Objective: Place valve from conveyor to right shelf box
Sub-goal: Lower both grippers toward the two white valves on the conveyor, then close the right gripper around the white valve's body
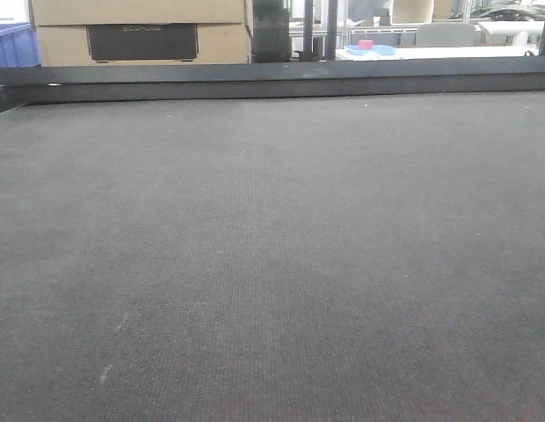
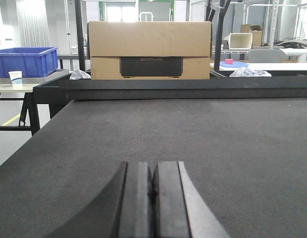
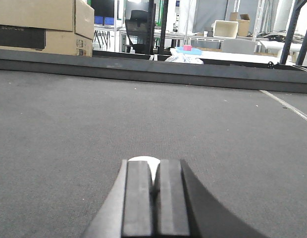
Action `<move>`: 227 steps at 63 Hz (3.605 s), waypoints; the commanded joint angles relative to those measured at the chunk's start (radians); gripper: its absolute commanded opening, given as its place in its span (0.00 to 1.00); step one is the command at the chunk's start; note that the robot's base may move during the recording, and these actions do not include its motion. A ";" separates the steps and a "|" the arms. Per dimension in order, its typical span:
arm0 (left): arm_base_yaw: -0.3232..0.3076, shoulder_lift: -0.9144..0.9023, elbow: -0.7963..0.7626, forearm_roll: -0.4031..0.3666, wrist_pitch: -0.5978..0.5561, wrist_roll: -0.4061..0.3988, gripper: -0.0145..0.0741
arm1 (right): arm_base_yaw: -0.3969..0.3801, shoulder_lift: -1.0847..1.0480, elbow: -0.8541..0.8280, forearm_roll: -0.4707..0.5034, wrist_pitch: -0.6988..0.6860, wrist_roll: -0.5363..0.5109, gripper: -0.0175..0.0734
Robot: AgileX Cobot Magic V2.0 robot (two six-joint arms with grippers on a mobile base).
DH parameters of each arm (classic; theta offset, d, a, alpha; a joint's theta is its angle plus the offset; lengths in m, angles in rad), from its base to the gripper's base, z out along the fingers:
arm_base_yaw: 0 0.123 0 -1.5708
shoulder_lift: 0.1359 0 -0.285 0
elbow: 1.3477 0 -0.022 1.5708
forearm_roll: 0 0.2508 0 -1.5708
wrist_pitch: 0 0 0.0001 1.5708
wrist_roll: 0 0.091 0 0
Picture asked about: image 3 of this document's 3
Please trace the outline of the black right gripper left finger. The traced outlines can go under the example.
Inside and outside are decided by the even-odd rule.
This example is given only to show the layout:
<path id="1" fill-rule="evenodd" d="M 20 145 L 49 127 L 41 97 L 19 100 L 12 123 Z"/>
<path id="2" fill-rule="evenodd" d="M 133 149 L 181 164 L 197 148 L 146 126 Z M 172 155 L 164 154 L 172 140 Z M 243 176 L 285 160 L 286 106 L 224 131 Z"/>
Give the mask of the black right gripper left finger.
<path id="1" fill-rule="evenodd" d="M 152 189 L 147 164 L 123 160 L 109 194 L 82 237 L 153 237 Z"/>

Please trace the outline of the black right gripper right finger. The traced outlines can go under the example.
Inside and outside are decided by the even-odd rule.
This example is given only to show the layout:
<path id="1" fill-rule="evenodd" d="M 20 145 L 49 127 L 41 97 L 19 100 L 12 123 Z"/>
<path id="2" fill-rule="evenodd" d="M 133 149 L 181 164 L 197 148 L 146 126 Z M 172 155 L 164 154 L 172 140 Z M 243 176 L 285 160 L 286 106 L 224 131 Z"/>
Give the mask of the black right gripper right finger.
<path id="1" fill-rule="evenodd" d="M 162 159 L 155 186 L 158 238 L 264 237 L 225 208 L 183 160 Z"/>

